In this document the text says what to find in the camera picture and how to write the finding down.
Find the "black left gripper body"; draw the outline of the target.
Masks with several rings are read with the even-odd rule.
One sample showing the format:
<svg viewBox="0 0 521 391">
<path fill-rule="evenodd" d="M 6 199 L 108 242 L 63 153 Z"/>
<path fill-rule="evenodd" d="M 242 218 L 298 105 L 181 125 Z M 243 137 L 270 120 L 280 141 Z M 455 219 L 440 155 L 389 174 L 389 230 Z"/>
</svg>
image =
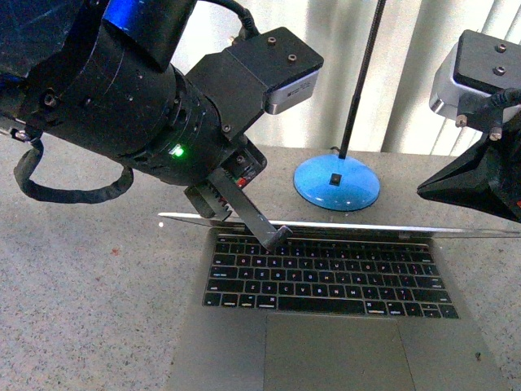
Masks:
<svg viewBox="0 0 521 391">
<path fill-rule="evenodd" d="M 176 75 L 176 97 L 162 130 L 121 162 L 183 186 L 205 218 L 225 220 L 245 201 L 242 189 L 267 165 L 245 136 L 262 115 L 265 87 L 228 52 L 204 56 Z"/>
</svg>

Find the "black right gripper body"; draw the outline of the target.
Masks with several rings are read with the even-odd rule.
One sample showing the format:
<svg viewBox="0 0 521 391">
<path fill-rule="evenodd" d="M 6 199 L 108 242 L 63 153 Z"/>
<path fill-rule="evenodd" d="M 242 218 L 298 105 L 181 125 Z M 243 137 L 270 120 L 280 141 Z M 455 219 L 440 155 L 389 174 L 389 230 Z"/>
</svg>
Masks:
<svg viewBox="0 0 521 391">
<path fill-rule="evenodd" d="M 502 138 L 484 135 L 476 144 L 417 188 L 424 200 L 453 204 L 520 221 L 520 123 Z"/>
</svg>

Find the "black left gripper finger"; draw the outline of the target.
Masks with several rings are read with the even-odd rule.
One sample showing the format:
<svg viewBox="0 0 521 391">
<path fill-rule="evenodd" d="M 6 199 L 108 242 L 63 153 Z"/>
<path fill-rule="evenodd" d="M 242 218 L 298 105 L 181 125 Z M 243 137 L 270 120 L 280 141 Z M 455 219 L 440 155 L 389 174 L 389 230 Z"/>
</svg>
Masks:
<svg viewBox="0 0 521 391">
<path fill-rule="evenodd" d="M 210 183 L 225 198 L 265 249 L 276 249 L 292 234 L 288 226 L 275 228 L 223 168 L 219 167 L 210 174 Z"/>
</svg>

